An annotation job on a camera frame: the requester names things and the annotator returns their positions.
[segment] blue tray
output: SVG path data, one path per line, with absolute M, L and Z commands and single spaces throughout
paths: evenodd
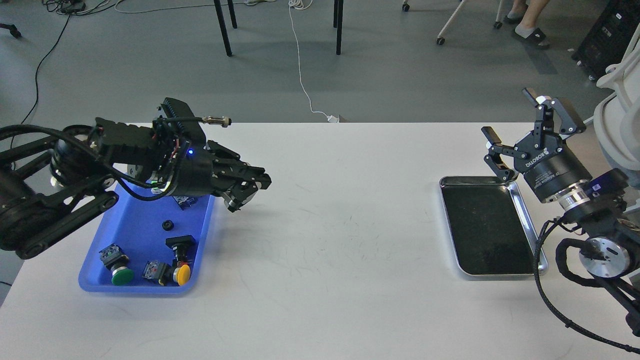
M 132 188 L 140 195 L 152 195 L 148 189 Z M 178 294 L 189 290 L 198 278 L 214 197 L 201 197 L 190 208 L 182 210 L 173 197 L 140 201 L 131 197 L 120 185 L 115 191 L 120 200 L 102 217 L 78 275 L 80 287 L 84 291 L 103 293 Z M 171 231 L 163 230 L 162 223 L 165 220 L 175 224 Z M 189 259 L 193 260 L 191 279 L 183 286 L 161 286 L 142 278 L 147 261 L 160 260 L 171 264 L 173 251 L 164 241 L 182 235 L 192 235 L 196 241 L 196 245 L 188 252 Z M 112 243 L 120 246 L 130 259 L 127 267 L 133 270 L 134 279 L 129 284 L 113 285 L 111 272 L 100 261 L 99 251 Z

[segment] concrete floor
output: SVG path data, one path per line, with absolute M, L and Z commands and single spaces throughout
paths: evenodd
M 127 0 L 119 8 L 202 3 Z M 571 99 L 584 118 L 610 93 L 571 59 L 606 0 L 550 2 L 540 19 L 552 43 L 547 51 L 528 51 L 512 39 L 512 26 L 493 29 L 495 1 L 469 2 L 443 46 L 435 44 L 436 34 L 458 2 L 414 0 L 406 13 L 401 3 L 345 1 L 340 56 L 333 1 L 293 11 L 303 82 L 315 110 L 350 122 L 532 122 L 523 87 Z M 71 18 L 40 69 L 40 102 L 26 123 L 61 129 L 92 124 L 94 117 L 146 122 L 164 97 L 186 101 L 196 115 L 236 122 L 325 122 L 309 111 L 298 83 L 286 1 L 239 4 L 236 14 L 238 29 L 227 17 L 231 58 L 212 6 L 136 15 L 110 9 Z M 36 66 L 65 21 L 36 1 L 0 3 L 0 22 L 16 24 L 24 36 L 0 32 L 0 126 L 19 123 L 31 108 Z M 454 143 L 455 134 L 443 136 Z M 592 173 L 606 170 L 592 131 L 570 145 Z M 0 151 L 7 148 L 8 141 L 0 143 Z M 20 264 L 12 253 L 0 253 L 0 280 L 11 282 Z M 0 287 L 0 300 L 6 290 Z

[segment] metal tray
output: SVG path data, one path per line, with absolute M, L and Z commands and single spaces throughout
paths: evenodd
M 460 270 L 477 279 L 533 274 L 537 233 L 515 182 L 448 176 L 440 194 Z M 538 271 L 548 268 L 542 252 Z

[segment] black slipper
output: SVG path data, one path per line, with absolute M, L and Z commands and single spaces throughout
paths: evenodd
M 528 5 L 525 5 L 525 9 L 524 12 L 527 12 L 527 9 L 529 8 Z M 506 23 L 506 24 L 519 24 L 520 21 L 522 21 L 522 18 L 524 17 L 524 13 L 522 13 L 522 16 L 518 16 L 515 18 L 510 18 L 509 17 L 509 13 L 507 13 L 507 15 L 504 16 L 504 19 L 502 20 L 502 22 Z
M 519 41 L 531 46 L 531 47 L 535 47 L 536 49 L 548 49 L 549 48 L 549 43 L 547 42 L 546 44 L 542 44 L 542 42 L 544 41 L 544 39 L 547 38 L 547 36 L 542 32 L 542 30 L 540 28 L 536 28 L 531 35 L 529 35 L 527 38 L 521 37 L 516 31 L 515 29 L 511 32 L 511 35 L 513 35 L 515 38 L 517 38 Z

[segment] white table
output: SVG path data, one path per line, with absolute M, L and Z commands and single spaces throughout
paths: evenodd
M 273 184 L 238 213 L 217 203 L 196 286 L 161 298 L 81 290 L 96 219 L 26 261 L 0 307 L 0 357 L 635 358 L 565 329 L 532 279 L 460 275 L 437 184 L 492 174 L 482 125 L 206 127 L 210 139 L 265 167 Z M 532 124 L 493 126 L 513 143 Z M 538 228 L 561 213 L 518 181 Z M 553 253 L 563 235 L 545 247 L 550 299 L 588 329 L 640 345 L 604 290 L 557 273 Z

